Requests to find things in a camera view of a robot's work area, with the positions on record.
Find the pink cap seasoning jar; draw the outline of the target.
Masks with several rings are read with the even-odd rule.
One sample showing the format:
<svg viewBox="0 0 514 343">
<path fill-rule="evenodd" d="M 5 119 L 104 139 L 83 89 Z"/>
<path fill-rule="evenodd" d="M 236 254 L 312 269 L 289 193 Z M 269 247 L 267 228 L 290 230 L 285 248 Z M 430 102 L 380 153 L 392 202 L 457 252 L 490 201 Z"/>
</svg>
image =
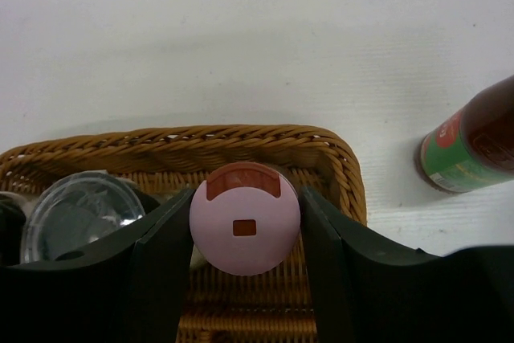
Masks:
<svg viewBox="0 0 514 343">
<path fill-rule="evenodd" d="M 255 276 L 280 265 L 300 234 L 297 188 L 276 165 L 237 161 L 217 168 L 190 203 L 194 246 L 218 270 Z"/>
</svg>

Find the green label red sauce bottle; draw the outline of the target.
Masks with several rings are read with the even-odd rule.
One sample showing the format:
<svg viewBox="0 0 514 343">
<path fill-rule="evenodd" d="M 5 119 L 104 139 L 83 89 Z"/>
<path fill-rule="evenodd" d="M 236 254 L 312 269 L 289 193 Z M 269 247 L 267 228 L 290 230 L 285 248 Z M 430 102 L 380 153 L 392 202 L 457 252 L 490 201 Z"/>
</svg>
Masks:
<svg viewBox="0 0 514 343">
<path fill-rule="evenodd" d="M 418 174 L 452 194 L 513 179 L 513 78 L 484 89 L 428 133 L 415 153 Z"/>
</svg>

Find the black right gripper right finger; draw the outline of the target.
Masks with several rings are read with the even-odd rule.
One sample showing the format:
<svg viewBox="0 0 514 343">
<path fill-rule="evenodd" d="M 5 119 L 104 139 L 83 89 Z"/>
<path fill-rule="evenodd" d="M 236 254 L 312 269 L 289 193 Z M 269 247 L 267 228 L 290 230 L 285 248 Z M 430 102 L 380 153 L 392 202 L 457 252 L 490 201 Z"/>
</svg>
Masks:
<svg viewBox="0 0 514 343">
<path fill-rule="evenodd" d="M 440 257 L 346 217 L 314 189 L 300 206 L 319 341 L 512 341 L 512 247 Z"/>
</svg>

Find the black knob salt grinder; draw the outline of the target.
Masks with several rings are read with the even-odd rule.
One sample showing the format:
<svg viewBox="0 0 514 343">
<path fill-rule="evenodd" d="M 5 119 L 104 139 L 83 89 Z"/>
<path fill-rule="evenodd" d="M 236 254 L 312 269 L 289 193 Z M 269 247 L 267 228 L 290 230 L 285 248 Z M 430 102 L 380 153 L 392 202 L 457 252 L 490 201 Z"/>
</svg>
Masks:
<svg viewBox="0 0 514 343">
<path fill-rule="evenodd" d="M 22 229 L 26 216 L 15 200 L 1 194 L 1 265 L 19 264 Z"/>
</svg>

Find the black top salt grinder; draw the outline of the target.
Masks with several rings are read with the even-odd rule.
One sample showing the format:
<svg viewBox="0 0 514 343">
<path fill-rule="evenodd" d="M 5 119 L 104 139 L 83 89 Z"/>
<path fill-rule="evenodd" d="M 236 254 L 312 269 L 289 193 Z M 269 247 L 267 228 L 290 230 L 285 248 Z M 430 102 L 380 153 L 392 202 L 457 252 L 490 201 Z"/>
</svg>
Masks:
<svg viewBox="0 0 514 343">
<path fill-rule="evenodd" d="M 55 260 L 145 215 L 133 185 L 101 171 L 71 174 L 36 201 L 23 229 L 20 262 Z"/>
</svg>

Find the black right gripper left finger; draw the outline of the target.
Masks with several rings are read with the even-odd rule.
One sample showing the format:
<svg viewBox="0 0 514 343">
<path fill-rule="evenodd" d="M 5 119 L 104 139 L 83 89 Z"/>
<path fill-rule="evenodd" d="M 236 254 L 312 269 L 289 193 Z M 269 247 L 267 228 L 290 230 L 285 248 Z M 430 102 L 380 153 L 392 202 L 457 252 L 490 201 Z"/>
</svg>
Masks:
<svg viewBox="0 0 514 343">
<path fill-rule="evenodd" d="M 193 241 L 186 189 L 56 260 L 2 267 L 3 342 L 174 342 Z"/>
</svg>

